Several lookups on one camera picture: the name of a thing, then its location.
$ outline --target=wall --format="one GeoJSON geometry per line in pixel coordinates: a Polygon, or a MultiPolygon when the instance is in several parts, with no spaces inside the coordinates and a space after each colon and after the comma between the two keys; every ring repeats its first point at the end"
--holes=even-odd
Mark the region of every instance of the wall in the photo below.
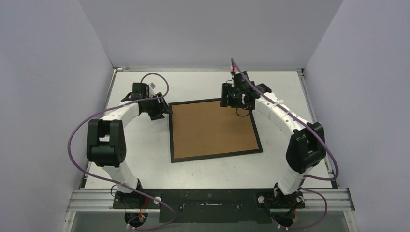
{"type": "Polygon", "coordinates": [[[410,1],[344,0],[305,75],[360,231],[409,231],[410,1]]]}
{"type": "Polygon", "coordinates": [[[114,66],[305,67],[342,0],[80,0],[114,66]]]}
{"type": "Polygon", "coordinates": [[[0,31],[0,231],[60,231],[113,69],[77,0],[2,1],[0,31]]]}

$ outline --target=brown mat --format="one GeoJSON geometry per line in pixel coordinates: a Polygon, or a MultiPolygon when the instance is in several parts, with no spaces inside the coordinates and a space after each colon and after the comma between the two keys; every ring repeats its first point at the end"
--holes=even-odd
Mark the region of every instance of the brown mat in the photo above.
{"type": "Polygon", "coordinates": [[[169,104],[171,163],[262,152],[251,112],[220,107],[220,99],[169,104]]]}

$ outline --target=brown panel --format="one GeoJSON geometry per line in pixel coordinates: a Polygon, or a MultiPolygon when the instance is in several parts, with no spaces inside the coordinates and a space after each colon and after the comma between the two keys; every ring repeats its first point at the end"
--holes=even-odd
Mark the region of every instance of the brown panel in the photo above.
{"type": "MultiPolygon", "coordinates": [[[[171,103],[172,162],[261,152],[252,115],[239,117],[219,99],[171,103]]],[[[247,110],[238,109],[240,115],[247,110]]]]}

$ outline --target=black border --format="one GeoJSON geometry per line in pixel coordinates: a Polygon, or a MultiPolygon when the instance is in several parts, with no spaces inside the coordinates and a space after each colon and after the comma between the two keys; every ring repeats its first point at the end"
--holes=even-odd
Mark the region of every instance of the black border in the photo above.
{"type": "MultiPolygon", "coordinates": [[[[201,103],[201,102],[216,102],[216,101],[220,101],[220,98],[173,102],[173,103],[169,103],[168,106],[170,110],[172,110],[173,105],[183,105],[183,104],[192,104],[192,103],[201,103]]],[[[175,159],[174,158],[174,138],[173,138],[173,131],[172,131],[172,114],[170,114],[169,115],[169,142],[170,142],[170,150],[171,150],[171,163],[223,158],[223,157],[229,157],[229,156],[248,155],[248,154],[255,154],[255,153],[263,152],[264,150],[262,149],[261,140],[259,138],[258,130],[256,129],[255,119],[253,118],[253,114],[251,110],[249,110],[249,116],[252,122],[253,131],[255,132],[256,142],[258,143],[258,149],[175,159]]]]}

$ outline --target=table surface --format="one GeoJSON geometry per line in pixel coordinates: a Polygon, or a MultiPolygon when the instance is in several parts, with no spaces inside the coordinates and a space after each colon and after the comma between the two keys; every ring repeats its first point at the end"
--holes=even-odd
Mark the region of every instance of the table surface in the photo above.
{"type": "MultiPolygon", "coordinates": [[[[149,72],[118,72],[108,100],[108,107],[116,106],[132,90],[132,83],[139,82],[149,72]]],[[[168,103],[220,98],[221,84],[231,79],[228,71],[167,71],[163,75],[170,85],[165,97],[168,103]]],[[[311,121],[308,105],[297,72],[248,72],[256,84],[265,83],[284,100],[296,114],[311,121]]],[[[165,93],[166,85],[157,76],[147,77],[155,91],[165,93]]],[[[205,159],[171,163],[169,121],[151,121],[141,114],[124,129],[127,156],[132,173],[141,180],[145,189],[268,189],[280,180],[285,171],[285,154],[288,140],[269,119],[253,111],[256,127],[264,152],[217,159],[205,159]]],[[[95,163],[90,172],[109,178],[95,163]]],[[[328,177],[324,160],[310,174],[328,177]]],[[[110,189],[112,183],[88,177],[86,189],[110,189]]],[[[311,178],[305,188],[331,188],[329,181],[311,178]]]]}

